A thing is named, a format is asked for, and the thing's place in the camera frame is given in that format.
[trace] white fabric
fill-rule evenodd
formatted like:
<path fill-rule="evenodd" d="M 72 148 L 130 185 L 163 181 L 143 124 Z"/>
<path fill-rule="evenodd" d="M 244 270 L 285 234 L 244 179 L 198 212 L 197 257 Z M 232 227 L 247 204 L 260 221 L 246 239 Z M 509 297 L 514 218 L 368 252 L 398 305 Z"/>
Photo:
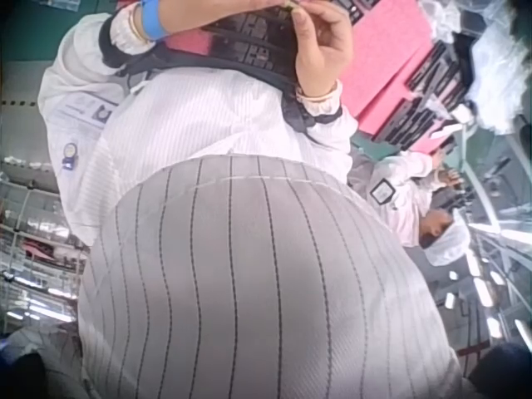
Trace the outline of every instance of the white fabric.
<path fill-rule="evenodd" d="M 110 34 L 113 44 L 126 54 L 131 55 L 148 52 L 155 45 L 155 42 L 152 41 L 141 41 L 137 36 L 138 33 L 133 31 L 134 27 L 131 26 L 132 14 L 137 7 L 139 7 L 139 4 L 134 2 L 122 8 L 111 23 Z"/>
<path fill-rule="evenodd" d="M 471 234 L 458 209 L 453 211 L 455 222 L 429 248 L 425 255 L 433 266 L 446 266 L 460 259 L 471 244 Z"/>
<path fill-rule="evenodd" d="M 422 179 L 416 183 L 413 177 Z M 388 180 L 396 193 L 391 202 L 380 205 L 370 193 L 382 179 Z M 425 216 L 431 208 L 432 192 L 442 186 L 436 173 L 432 172 L 432 158 L 429 155 L 402 152 L 377 162 L 369 184 L 362 189 L 366 190 L 369 204 L 397 234 L 401 244 L 416 247 L 419 245 L 420 217 Z"/>
<path fill-rule="evenodd" d="M 102 221 L 127 191 L 166 166 L 202 155 L 277 156 L 346 182 L 352 164 L 349 139 L 357 130 L 347 109 L 334 123 L 309 129 L 315 144 L 284 122 L 280 91 L 236 71 L 169 70 L 137 96 L 127 95 L 122 82 L 111 77 L 116 71 L 101 60 L 98 34 L 108 17 L 84 17 L 66 34 L 43 77 L 38 101 L 65 215 L 83 242 L 94 243 Z M 80 91 L 118 104 L 97 135 L 57 118 L 62 101 Z M 339 87 L 330 101 L 340 94 Z M 310 111 L 332 108 L 327 102 L 320 110 L 314 107 Z M 74 141 L 76 168 L 64 170 L 63 149 Z"/>

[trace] name badge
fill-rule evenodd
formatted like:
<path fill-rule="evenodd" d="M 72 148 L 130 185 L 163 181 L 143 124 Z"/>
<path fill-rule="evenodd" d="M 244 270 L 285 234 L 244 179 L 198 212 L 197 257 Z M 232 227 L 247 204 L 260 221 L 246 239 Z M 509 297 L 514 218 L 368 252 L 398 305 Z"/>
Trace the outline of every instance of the name badge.
<path fill-rule="evenodd" d="M 370 192 L 370 195 L 379 205 L 386 205 L 392 201 L 395 193 L 396 189 L 393 185 L 388 180 L 382 179 Z"/>

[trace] plastic bag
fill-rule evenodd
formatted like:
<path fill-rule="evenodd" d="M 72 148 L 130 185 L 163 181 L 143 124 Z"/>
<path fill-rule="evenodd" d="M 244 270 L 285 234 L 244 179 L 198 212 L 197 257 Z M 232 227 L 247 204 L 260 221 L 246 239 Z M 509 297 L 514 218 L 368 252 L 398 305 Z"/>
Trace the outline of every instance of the plastic bag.
<path fill-rule="evenodd" d="M 489 26 L 473 46 L 475 81 L 467 98 L 478 108 L 479 125 L 503 135 L 513 132 L 513 119 L 522 111 L 530 68 L 524 64 L 528 49 L 510 34 L 514 14 L 504 0 L 483 10 Z"/>
<path fill-rule="evenodd" d="M 452 33 L 461 31 L 460 10 L 454 2 L 420 0 L 419 6 L 431 25 L 432 38 L 453 43 Z"/>

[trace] black stripe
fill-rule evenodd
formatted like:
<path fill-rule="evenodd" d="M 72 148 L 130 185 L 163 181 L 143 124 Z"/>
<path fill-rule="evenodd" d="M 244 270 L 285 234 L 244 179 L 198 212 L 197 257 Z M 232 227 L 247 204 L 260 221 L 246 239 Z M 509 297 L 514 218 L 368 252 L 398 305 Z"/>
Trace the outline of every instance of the black stripe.
<path fill-rule="evenodd" d="M 139 196 L 136 200 L 136 212 L 135 212 L 135 255 L 136 263 L 139 267 L 140 281 L 142 282 L 142 291 L 144 293 L 144 301 L 146 303 L 146 330 L 144 336 L 144 343 L 142 344 L 142 354 L 140 355 L 139 372 L 136 375 L 135 386 L 135 399 L 139 398 L 140 393 L 140 375 L 142 374 L 142 367 L 144 366 L 144 359 L 146 355 L 146 348 L 148 346 L 148 339 L 150 337 L 150 305 L 148 304 L 148 291 L 146 290 L 146 284 L 144 281 L 144 274 L 142 273 L 142 267 L 140 266 L 140 253 L 139 253 L 139 212 L 140 212 L 140 198 L 142 196 L 142 190 L 144 185 L 140 186 Z"/>
<path fill-rule="evenodd" d="M 399 272 L 401 273 L 401 277 L 402 277 L 402 280 L 403 280 L 404 286 L 407 287 L 409 282 L 408 282 L 408 279 L 406 278 L 406 276 L 405 276 L 405 274 L 404 274 L 403 269 L 402 269 L 402 268 L 399 268 Z M 419 312 L 419 307 L 418 307 L 417 302 L 412 300 L 412 296 L 411 296 L 411 295 L 407 295 L 407 297 L 410 299 L 410 309 L 416 309 L 416 308 L 418 309 L 417 312 L 414 312 L 414 328 L 416 329 L 415 337 L 414 337 L 414 338 L 415 338 L 415 340 L 416 340 L 416 346 L 417 346 L 417 352 L 418 352 L 418 356 L 417 356 L 417 358 L 420 359 L 420 360 L 422 360 L 422 358 L 423 358 L 423 353 L 424 353 L 424 352 L 423 352 L 423 350 L 421 349 L 421 345 L 420 345 L 420 343 L 419 343 L 419 335 L 418 335 L 418 333 L 417 333 L 417 330 L 418 330 L 417 327 L 419 327 L 420 323 L 419 323 L 419 318 L 416 317 L 416 316 L 418 316 L 419 313 L 420 313 L 420 312 Z M 421 322 L 421 325 L 423 326 L 422 329 L 423 329 L 423 334 L 424 334 L 424 336 L 427 337 L 427 339 L 429 339 L 429 337 L 431 336 L 431 335 L 430 335 L 430 332 L 427 334 L 427 330 L 425 330 L 425 328 L 424 328 L 424 323 L 423 323 L 423 322 Z M 428 391 L 429 391 L 429 397 L 433 397 L 433 396 L 432 396 L 432 389 L 431 389 L 431 381 L 430 381 L 430 379 L 429 379 L 429 375 L 428 375 L 428 373 L 427 373 L 427 371 L 426 371 L 426 369 L 427 369 L 428 367 L 432 368 L 433 365 L 431 365 L 431 364 L 430 364 L 430 365 L 426 365 L 426 364 L 423 362 L 423 372 L 425 373 L 425 379 L 426 379 L 426 385 L 427 385 L 427 387 L 428 387 Z"/>
<path fill-rule="evenodd" d="M 234 369 L 236 368 L 236 351 L 239 345 L 239 308 L 236 300 L 236 284 L 234 281 L 234 263 L 233 263 L 233 157 L 229 158 L 229 223 L 228 223 L 228 242 L 229 242 L 229 266 L 231 271 L 231 288 L 233 289 L 233 307 L 234 307 L 234 343 L 233 343 L 233 364 L 231 366 L 231 378 L 229 380 L 229 398 L 233 396 Z"/>
<path fill-rule="evenodd" d="M 382 252 L 382 247 L 381 247 L 381 240 L 375 235 L 375 232 L 373 231 L 372 229 L 372 226 L 371 226 L 371 223 L 370 221 L 367 219 L 366 215 L 361 213 L 361 218 L 364 219 L 364 221 L 366 222 L 367 224 L 367 228 L 366 230 L 369 230 L 371 232 L 371 235 L 373 237 L 373 242 L 377 243 L 377 249 L 378 249 L 378 253 L 380 255 L 380 258 L 385 260 L 385 263 L 387 265 L 387 268 L 389 270 L 391 270 L 390 274 L 391 276 L 393 277 L 393 283 L 394 283 L 394 286 L 395 286 L 395 289 L 396 289 L 396 296 L 398 297 L 398 287 L 397 287 L 397 279 L 396 279 L 396 276 L 395 274 L 393 273 L 393 265 L 390 265 L 389 263 L 389 258 L 387 256 L 385 256 L 385 254 L 387 254 L 387 251 L 385 250 L 384 252 Z M 404 352 L 404 355 L 405 355 L 405 368 L 406 368 L 406 374 L 408 376 L 408 381 L 410 382 L 410 388 L 411 388 L 411 397 L 414 397 L 416 398 L 417 395 L 416 395 L 416 389 L 414 388 L 414 383 L 413 383 L 413 380 L 412 380 L 412 377 L 411 377 L 411 370 L 410 370 L 410 366 L 409 366 L 409 362 L 408 362 L 408 351 L 406 349 L 406 337 L 405 337 L 405 320 L 404 320 L 404 314 L 403 314 L 403 311 L 402 311 L 402 307 L 399 306 L 399 313 L 400 313 L 400 319 L 401 319 L 401 337 L 402 337 L 402 347 L 403 347 L 403 352 Z M 388 316 L 388 326 L 390 325 L 390 318 Z M 390 354 L 388 352 L 388 356 L 387 356 L 387 368 L 389 369 L 390 367 Z"/>
<path fill-rule="evenodd" d="M 259 167 L 259 175 L 262 176 L 262 170 L 260 167 L 260 157 L 257 157 L 257 164 Z M 263 188 L 264 188 L 264 198 L 266 199 L 266 206 L 268 208 L 269 233 L 272 239 L 273 266 L 275 267 L 275 284 L 276 284 L 276 289 L 277 289 L 278 334 L 279 334 L 279 345 L 278 345 L 278 355 L 277 355 L 277 399 L 280 399 L 281 381 L 283 377 L 283 307 L 281 303 L 281 284 L 280 284 L 280 279 L 279 279 L 277 249 L 275 247 L 275 234 L 273 232 L 272 207 L 269 202 L 269 195 L 268 195 L 268 188 L 266 186 L 266 181 L 262 179 L 262 182 L 263 182 Z"/>
<path fill-rule="evenodd" d="M 170 342 L 172 340 L 172 327 L 174 326 L 174 314 L 172 312 L 172 301 L 170 296 L 170 289 L 168 287 L 168 281 L 166 280 L 166 272 L 165 272 L 165 262 L 163 261 L 163 223 L 165 221 L 165 212 L 166 212 L 166 201 L 168 201 L 168 189 L 170 187 L 170 177 L 172 176 L 172 170 L 173 168 L 170 168 L 168 171 L 168 177 L 166 179 L 166 189 L 165 189 L 165 202 L 163 202 L 163 209 L 160 213 L 160 222 L 159 222 L 159 261 L 160 261 L 160 271 L 163 275 L 163 282 L 165 284 L 165 291 L 166 291 L 166 299 L 168 300 L 168 317 L 170 325 L 168 327 L 168 340 L 166 341 L 166 349 L 165 349 L 165 360 L 163 362 L 163 372 L 160 376 L 160 384 L 159 384 L 159 393 L 157 394 L 157 397 L 160 398 L 163 392 L 163 386 L 165 385 L 165 377 L 166 377 L 166 368 L 168 366 L 168 356 L 170 354 Z"/>
<path fill-rule="evenodd" d="M 313 241 L 313 247 L 314 252 L 316 254 L 316 259 L 318 261 L 319 265 L 319 273 L 322 280 L 322 288 L 323 288 L 323 302 L 325 305 L 325 323 L 327 327 L 327 385 L 325 388 L 325 399 L 329 398 L 329 395 L 331 393 L 331 378 L 333 374 L 333 353 L 332 353 L 332 343 L 331 343 L 331 318 L 329 314 L 329 300 L 328 300 L 328 294 L 327 294 L 327 284 L 325 281 L 325 273 L 323 271 L 323 263 L 322 259 L 319 253 L 318 244 L 316 243 L 316 237 L 314 236 L 312 225 L 310 224 L 310 219 L 308 218 L 307 210 L 305 209 L 305 206 L 303 205 L 303 202 L 299 198 L 298 192 L 293 187 L 293 184 L 290 180 L 287 180 L 288 185 L 290 186 L 290 189 L 292 190 L 297 202 L 299 203 L 299 206 L 301 207 L 301 210 L 303 212 L 303 216 L 307 222 L 308 232 L 310 233 L 310 237 Z"/>
<path fill-rule="evenodd" d="M 126 364 L 126 356 L 127 351 L 130 347 L 130 339 L 131 339 L 131 312 L 130 312 L 130 299 L 129 294 L 127 290 L 127 281 L 126 281 L 126 268 L 124 267 L 124 254 L 122 252 L 122 240 L 120 237 L 120 224 L 118 223 L 118 210 L 119 208 L 116 208 L 115 212 L 115 225 L 116 225 L 116 239 L 118 240 L 118 248 L 120 252 L 120 265 L 122 268 L 122 278 L 124 283 L 124 295 L 126 297 L 126 320 L 127 320 L 127 333 L 126 333 L 126 345 L 124 347 L 124 357 L 122 358 L 122 364 L 120 367 L 120 374 L 118 376 L 118 387 L 116 390 L 116 396 L 120 397 L 121 389 L 122 389 L 122 377 L 124 375 L 124 366 Z"/>
<path fill-rule="evenodd" d="M 106 334 L 106 318 L 105 318 L 105 313 L 103 311 L 103 302 L 100 302 L 100 313 L 101 313 L 101 334 L 97 334 L 96 335 L 96 342 L 100 341 L 98 339 L 99 336 L 104 337 L 105 334 Z M 100 355 L 100 367 L 98 367 L 94 371 L 94 373 L 95 373 L 94 382 L 96 382 L 96 373 L 97 373 L 97 379 L 98 380 L 100 380 L 103 377 L 101 375 L 101 372 L 103 372 L 103 370 L 104 370 L 104 368 L 103 368 L 104 353 L 105 353 L 105 345 L 102 343 L 101 344 L 101 355 Z"/>
<path fill-rule="evenodd" d="M 390 322 L 390 309 L 388 309 L 386 290 L 384 289 L 384 283 L 382 282 L 382 276 L 381 276 L 381 274 L 379 272 L 379 269 L 378 269 L 377 265 L 375 264 L 375 262 L 373 260 L 373 257 L 371 256 L 371 252 L 369 251 L 369 249 L 367 247 L 367 242 L 366 242 L 364 233 L 362 232 L 360 227 L 358 227 L 357 221 L 355 220 L 354 216 L 345 207 L 345 203 L 346 203 L 345 199 L 341 198 L 340 202 L 342 204 L 342 207 L 346 210 L 346 214 L 349 215 L 349 219 L 351 219 L 352 225 L 355 227 L 355 229 L 358 232 L 358 236 L 360 237 L 362 245 L 364 246 L 364 249 L 366 250 L 367 257 L 370 259 L 370 263 L 372 264 L 373 272 L 375 272 L 375 275 L 377 276 L 377 281 L 379 283 L 379 288 L 381 289 L 381 295 L 382 295 L 382 298 L 383 298 L 382 303 L 384 303 L 384 315 L 386 317 L 386 323 L 387 323 L 387 325 L 386 325 L 386 362 L 387 362 L 386 372 L 387 372 L 387 379 L 388 379 L 388 395 L 389 395 L 389 397 L 393 397 L 393 394 L 392 394 L 392 372 L 390 370 L 390 346 L 391 346 L 392 335 L 391 335 L 391 325 L 390 325 L 391 324 L 391 322 Z"/>
<path fill-rule="evenodd" d="M 196 200 L 198 199 L 198 186 L 200 185 L 201 167 L 203 166 L 203 158 L 199 160 L 198 176 L 196 178 L 196 188 L 194 190 L 194 198 L 192 199 L 192 210 L 190 211 L 190 267 L 192 268 L 192 275 L 194 277 L 194 290 L 196 294 L 196 307 L 198 308 L 198 342 L 196 343 L 196 354 L 194 359 L 194 371 L 192 371 L 192 382 L 190 383 L 189 399 L 192 398 L 196 383 L 196 373 L 198 371 L 198 359 L 200 357 L 201 345 L 201 306 L 200 306 L 200 290 L 198 287 L 198 276 L 196 274 L 195 259 L 194 259 L 194 216 L 196 208 Z"/>
<path fill-rule="evenodd" d="M 111 307 L 113 309 L 113 339 L 111 344 L 111 353 L 109 354 L 109 363 L 107 364 L 107 371 L 106 371 L 106 379 L 105 379 L 105 390 L 107 392 L 107 388 L 109 387 L 109 374 L 111 371 L 111 360 L 113 353 L 115 353 L 115 344 L 116 344 L 116 308 L 115 308 L 115 294 L 113 292 L 113 283 L 112 283 L 112 276 L 111 276 L 111 270 L 109 269 L 109 262 L 107 261 L 107 255 L 106 255 L 106 248 L 103 244 L 103 231 L 100 234 L 100 244 L 101 244 L 101 253 L 103 254 L 103 259 L 106 264 L 106 270 L 107 275 L 109 276 L 109 289 L 111 291 Z"/>
<path fill-rule="evenodd" d="M 373 231 L 372 231 L 372 236 L 375 239 L 375 241 L 377 241 L 379 254 L 381 255 L 382 258 L 386 258 L 387 259 L 386 260 L 386 265 L 387 265 L 388 269 L 390 270 L 390 275 L 393 277 L 393 282 L 394 282 L 395 291 L 396 291 L 396 298 L 399 298 L 399 285 L 398 285 L 397 276 L 396 276 L 395 270 L 394 270 L 395 268 L 397 268 L 397 265 L 395 265 L 395 267 L 394 267 L 394 263 L 396 262 L 396 260 L 394 258 L 391 258 L 391 257 L 388 256 L 388 254 L 390 253 L 389 249 L 384 248 L 384 250 L 382 251 L 381 240 L 377 239 L 377 236 L 373 233 Z M 408 348 L 406 346 L 405 312 L 404 312 L 403 306 L 401 304 L 399 304 L 398 307 L 399 307 L 399 315 L 400 315 L 400 318 L 401 318 L 401 338 L 402 338 L 403 352 L 405 353 L 406 374 L 408 375 L 408 381 L 410 382 L 411 397 L 416 398 L 417 397 L 417 393 L 416 393 L 416 388 L 414 387 L 414 381 L 412 380 L 411 368 L 410 368 L 410 362 L 409 362 L 409 358 L 410 358 L 409 354 L 410 353 L 408 352 Z"/>
<path fill-rule="evenodd" d="M 342 242 L 343 242 L 343 247 L 347 253 L 347 256 L 349 257 L 349 263 L 351 264 L 352 271 L 355 273 L 355 278 L 357 279 L 358 292 L 360 293 L 360 303 L 362 305 L 362 323 L 364 325 L 364 353 L 362 355 L 362 373 L 360 375 L 360 389 L 358 392 L 358 396 L 361 398 L 364 398 L 364 379 L 366 376 L 367 342 L 368 342 L 369 332 L 367 330 L 366 301 L 364 300 L 364 292 L 362 291 L 362 280 L 360 279 L 360 274 L 358 273 L 357 268 L 355 267 L 355 262 L 352 258 L 351 251 L 349 250 L 349 246 L 347 245 L 346 238 L 343 235 L 342 229 L 340 228 L 340 224 L 338 223 L 336 216 L 334 215 L 327 201 L 319 193 L 319 190 L 316 188 L 316 186 L 313 184 L 311 184 L 311 186 L 313 187 L 318 197 L 322 200 L 323 204 L 325 205 L 325 208 L 327 208 L 328 213 L 331 215 L 331 219 L 334 222 L 334 225 L 336 226 L 338 233 L 340 234 L 340 238 L 342 239 Z"/>

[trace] sleeve cuff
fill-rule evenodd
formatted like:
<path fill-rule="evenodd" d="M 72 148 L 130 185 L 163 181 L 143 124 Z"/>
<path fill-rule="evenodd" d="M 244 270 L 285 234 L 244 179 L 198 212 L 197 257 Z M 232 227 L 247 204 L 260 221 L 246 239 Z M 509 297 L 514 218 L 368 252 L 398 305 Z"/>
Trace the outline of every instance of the sleeve cuff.
<path fill-rule="evenodd" d="M 309 98 L 304 96 L 300 90 L 296 94 L 299 102 L 304 105 L 311 116 L 334 115 L 338 112 L 341 105 L 340 97 L 342 96 L 342 90 L 342 83 L 337 81 L 336 89 L 323 97 Z"/>
<path fill-rule="evenodd" d="M 136 56 L 151 50 L 155 42 L 144 40 L 135 31 L 133 12 L 139 6 L 135 2 L 122 8 L 111 23 L 111 42 L 125 54 Z"/>

